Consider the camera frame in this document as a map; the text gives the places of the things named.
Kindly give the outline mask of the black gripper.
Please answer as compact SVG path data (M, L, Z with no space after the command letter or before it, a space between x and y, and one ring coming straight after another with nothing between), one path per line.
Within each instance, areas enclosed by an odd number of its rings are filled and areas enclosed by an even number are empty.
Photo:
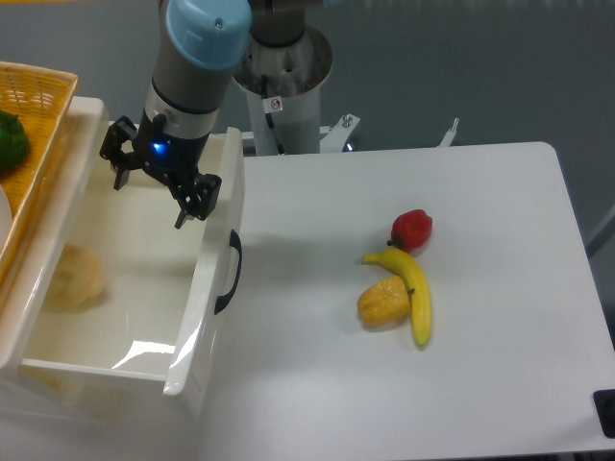
M120 190L135 170L166 185L180 207L174 225L180 229L186 220L205 221L211 215L222 179L198 170L209 133L177 136L164 131L168 125L168 121L158 124L144 111L137 129L130 118L121 116L108 127L99 156L111 164L115 190Z

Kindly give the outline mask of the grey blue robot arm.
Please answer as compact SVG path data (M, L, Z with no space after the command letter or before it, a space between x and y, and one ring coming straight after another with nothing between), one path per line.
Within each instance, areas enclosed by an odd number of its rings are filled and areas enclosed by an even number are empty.
M178 222L213 212L221 178L198 163L230 85L244 92L260 155L321 150L320 92L332 48L306 1L162 1L160 48L141 119L113 122L100 155L123 187L135 170L166 186Z

